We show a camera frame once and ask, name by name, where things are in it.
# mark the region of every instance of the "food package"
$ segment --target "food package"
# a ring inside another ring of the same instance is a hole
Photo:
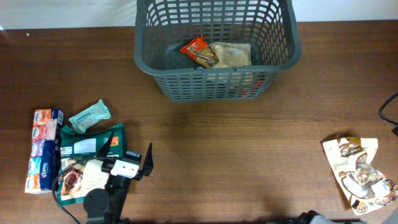
[[[395,201],[398,184],[375,169],[371,162],[377,139],[340,138],[324,142],[331,169],[356,215]]]
[[[217,55],[211,50],[210,46],[203,41],[202,36],[193,39],[180,51],[205,68],[211,68],[218,63]]]
[[[100,122],[102,119],[110,118],[111,113],[109,113],[108,108],[102,100],[99,100],[96,104],[69,118],[69,121],[76,132],[83,134],[86,133],[89,127]]]
[[[58,109],[35,110],[25,193],[51,192],[60,165],[59,133],[63,122],[63,113]]]
[[[212,68],[251,65],[250,44],[215,42],[210,44],[210,48],[219,59],[219,62]]]
[[[72,163],[95,157],[98,150],[114,133],[108,156],[122,157],[127,151],[124,127],[117,124],[106,131],[80,134],[68,126],[61,129],[61,170]],[[62,205],[82,203],[86,194],[97,188],[104,189],[108,175],[101,171],[102,161],[91,160],[77,164],[65,171],[58,183],[58,198]]]

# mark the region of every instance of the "white wall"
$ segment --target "white wall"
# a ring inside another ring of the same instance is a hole
[[[398,19],[398,0],[293,0],[298,21]],[[136,0],[0,0],[0,27],[133,26]]]

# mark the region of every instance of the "orange snack packet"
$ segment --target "orange snack packet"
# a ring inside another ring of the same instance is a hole
[[[210,46],[203,41],[202,36],[193,39],[180,51],[205,68],[211,68],[218,63],[217,55],[211,50]]]

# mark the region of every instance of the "cookie package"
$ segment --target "cookie package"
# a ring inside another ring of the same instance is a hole
[[[371,162],[377,139],[340,138],[323,143],[330,167],[355,215],[363,215],[397,199],[398,184],[375,169]]]
[[[58,109],[35,110],[25,193],[51,192],[51,184],[60,165],[63,123],[63,113]]]

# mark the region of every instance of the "gray plastic basket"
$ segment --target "gray plastic basket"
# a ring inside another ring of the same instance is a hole
[[[252,65],[199,67],[179,49],[201,35],[207,43],[249,43]],[[291,0],[137,2],[134,59],[175,101],[255,98],[300,56]]]

